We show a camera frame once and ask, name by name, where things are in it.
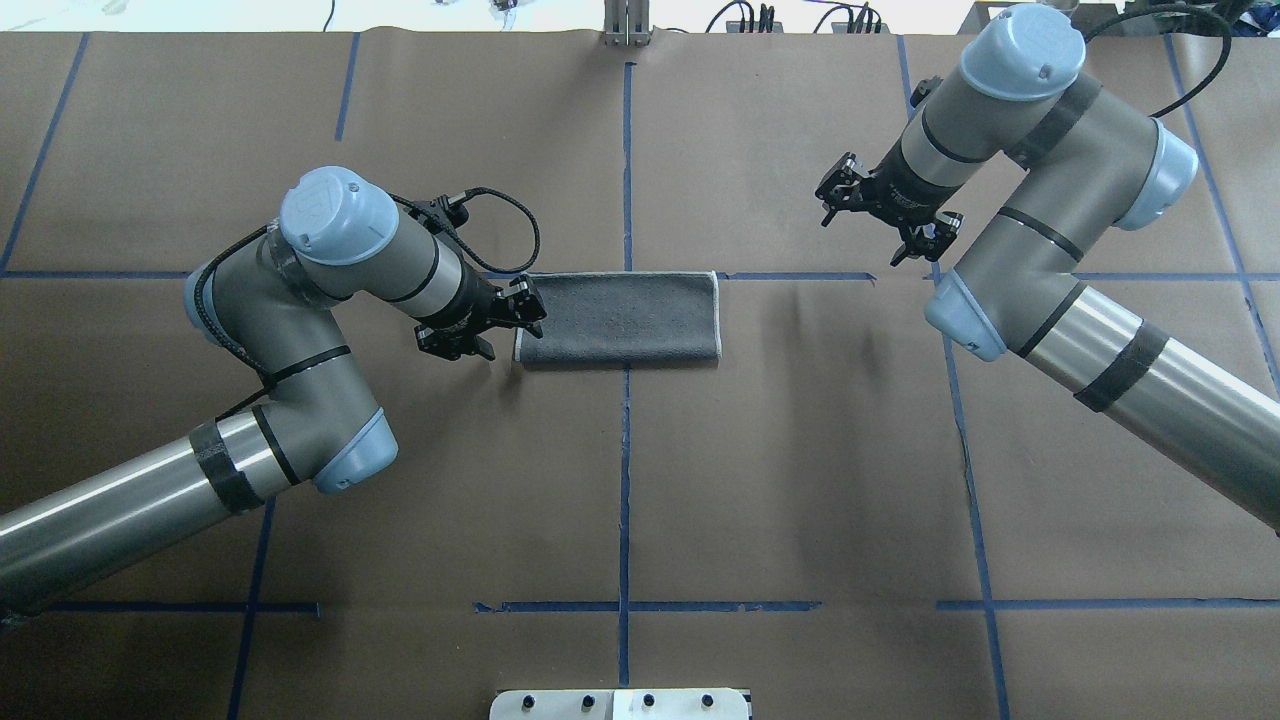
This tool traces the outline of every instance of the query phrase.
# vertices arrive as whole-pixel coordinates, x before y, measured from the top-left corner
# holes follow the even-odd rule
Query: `metal arm segment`
[[[1002,12],[941,86],[922,83],[919,111],[881,165],[844,173],[842,186],[828,173],[818,196],[828,219],[858,197],[901,231],[1004,151],[1027,179],[943,277],[925,318],[983,360],[1014,350],[1280,530],[1280,404],[1071,275],[1107,227],[1156,220],[1198,168],[1190,147],[1083,63],[1061,13]],[[896,259],[936,260],[950,240],[904,243]]]
[[[422,204],[419,214],[451,222],[435,210]],[[458,224],[466,217],[452,214]],[[200,273],[187,295],[204,327],[193,307]],[[211,320],[266,370],[270,402],[0,516],[0,629],[305,479],[338,492],[390,464],[396,438],[333,306],[367,291],[422,323],[420,345],[433,329],[448,338],[424,350],[457,359],[483,355],[477,334],[489,327],[536,332],[545,316],[536,290],[527,277],[513,286],[490,284],[351,170],[303,176],[279,225],[204,287]]]

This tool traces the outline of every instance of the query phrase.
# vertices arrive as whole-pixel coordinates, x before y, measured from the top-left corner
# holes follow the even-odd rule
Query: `black cable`
[[[829,18],[832,14],[835,14],[835,13],[837,13],[840,10],[846,10],[849,13],[849,27],[852,27],[854,26],[854,6],[852,5],[836,5],[835,8],[827,10],[827,13],[824,15],[822,15],[822,18],[818,19],[818,24],[814,26],[814,28],[813,28],[813,35],[818,35],[818,31],[822,29],[822,23],[827,22],[827,18]]]
[[[215,423],[221,423],[227,418],[230,418],[232,415],[239,413],[241,410],[248,407],[250,405],[253,405],[255,402],[259,401],[259,398],[261,398],[262,396],[265,396],[269,392],[271,392],[271,388],[268,387],[268,386],[262,386],[262,389],[255,392],[253,395],[246,397],[244,400],[241,400],[236,405],[233,405],[233,406],[228,407],[227,410],[224,410],[223,413],[220,413],[216,418],[214,418],[214,421]]]
[[[467,200],[471,200],[472,197],[475,197],[477,195],[492,195],[494,197],[498,197],[499,200],[506,200],[507,202],[512,204],[517,210],[520,210],[521,213],[524,213],[526,218],[529,218],[529,224],[532,225],[532,228],[534,228],[534,251],[529,255],[529,260],[525,260],[522,264],[520,264],[520,265],[517,265],[515,268],[495,268],[495,266],[490,265],[489,263],[485,263],[484,259],[480,258],[480,255],[477,255],[475,250],[471,250],[471,246],[468,246],[466,242],[463,242],[462,238],[458,237],[458,232],[456,229],[453,229],[448,224],[444,225],[445,234],[448,234],[449,240],[452,240],[453,242],[456,242],[458,245],[458,247],[461,247],[462,251],[467,254],[468,258],[471,258],[472,260],[475,260],[476,265],[480,265],[481,268],[484,268],[485,270],[489,270],[490,273],[498,273],[498,274],[502,274],[502,275],[513,275],[516,273],[522,273],[522,272],[527,270],[530,266],[532,266],[534,261],[538,260],[538,252],[541,250],[541,246],[543,246],[543,233],[541,233],[541,229],[539,229],[539,227],[538,227],[538,218],[534,218],[534,214],[529,211],[529,208],[525,208],[524,205],[521,205],[520,201],[516,200],[515,197],[507,195],[506,192],[500,192],[500,191],[493,190],[490,187],[472,187],[471,190],[468,190],[468,191],[466,191],[466,192],[462,193],[462,196],[463,196],[462,202],[466,202]],[[417,205],[410,202],[408,200],[404,200],[403,197],[401,197],[398,195],[390,195],[390,197],[396,202],[399,202],[401,205],[403,205],[403,206],[406,206],[406,208],[408,208],[411,210],[421,211]]]
[[[822,15],[822,19],[818,20],[818,24],[814,26],[812,35],[818,35],[818,31],[822,29],[822,23],[827,22],[827,18],[829,18],[832,13],[835,13],[836,10],[845,10],[849,13],[849,23],[845,27],[846,33],[854,32],[854,24],[858,23],[859,20],[867,23],[868,31],[870,29],[872,23],[882,24],[884,22],[884,18],[881,17],[879,10],[867,4],[851,5],[849,3],[827,3],[826,0],[809,0],[809,1],[818,3],[822,5],[832,5],[832,8],[827,10],[824,15]],[[858,18],[859,18],[858,20],[854,19],[854,10],[858,10]]]
[[[730,0],[730,3],[727,5],[724,5],[723,8],[721,8],[721,10],[718,13],[716,13],[716,17],[712,18],[712,22],[707,23],[707,29],[704,29],[703,32],[710,32],[712,28],[716,27],[716,20],[718,20],[719,17],[723,15],[724,13],[727,13],[728,9],[732,8],[733,5],[737,5],[740,10],[741,10],[742,5],[746,5],[746,13],[749,13],[750,18],[751,18],[750,19],[750,26],[754,28],[755,27],[755,8],[753,8],[751,4],[748,3],[746,0]],[[742,18],[742,32],[746,32],[746,27],[748,27],[748,19]]]
[[[1105,31],[1125,20],[1132,20],[1134,18],[1142,18],[1146,15],[1155,15],[1157,13],[1179,13],[1183,15],[1192,15],[1202,20],[1208,20],[1210,24],[1213,26],[1213,29],[1217,31],[1219,36],[1222,37],[1222,51],[1219,53],[1217,63],[1213,64],[1213,69],[1211,69],[1208,74],[1204,76],[1204,79],[1202,79],[1199,85],[1185,92],[1181,97],[1178,99],[1176,102],[1152,113],[1151,114],[1152,118],[1162,118],[1169,113],[1189,102],[1192,97],[1199,95],[1199,92],[1206,87],[1208,87],[1208,83],[1213,82],[1213,79],[1217,78],[1217,74],[1222,72],[1222,68],[1226,67],[1226,59],[1231,54],[1231,26],[1228,24],[1225,19],[1222,19],[1212,10],[1206,10],[1204,8],[1197,8],[1194,5],[1180,5],[1180,4],[1151,5],[1149,8],[1143,8],[1140,10],[1130,10],[1128,13],[1121,13],[1103,23],[1100,23],[1097,27],[1089,29],[1089,32],[1085,33],[1084,36],[1084,42],[1089,42],[1094,37],[1102,35]]]
[[[250,357],[248,351],[244,350],[244,346],[232,340],[230,336],[227,334],[227,331],[220,328],[218,323],[215,323],[212,318],[209,315],[209,309],[205,307],[205,284],[209,283],[209,278],[214,275],[214,270],[218,269],[218,265],[221,265],[224,260],[239,252],[241,249],[253,242],[255,240],[262,237],[270,229],[271,225],[269,224],[262,225],[256,231],[251,232],[250,234],[244,236],[243,238],[241,238],[238,242],[236,242],[236,245],[232,245],[227,250],[223,250],[216,258],[214,258],[212,260],[210,260],[207,265],[205,265],[205,269],[201,270],[200,275],[196,278],[196,286],[192,288],[192,292],[195,293],[192,301],[196,307],[196,316],[200,318],[200,322],[205,325],[205,329],[209,331],[209,334],[214,336],[214,338],[218,341],[218,345],[223,346],[228,352],[234,355],[237,360],[252,368],[253,372],[257,373],[260,378],[262,378],[264,383],[269,377],[266,368],[264,368],[262,364],[259,363],[257,360]]]
[[[863,27],[865,27],[868,31],[870,31],[872,29],[872,23],[870,23],[872,14],[870,14],[869,10],[870,10],[869,6],[863,5],[863,9],[858,10],[858,19],[854,20],[852,27],[845,28],[845,32],[861,33],[863,32]]]

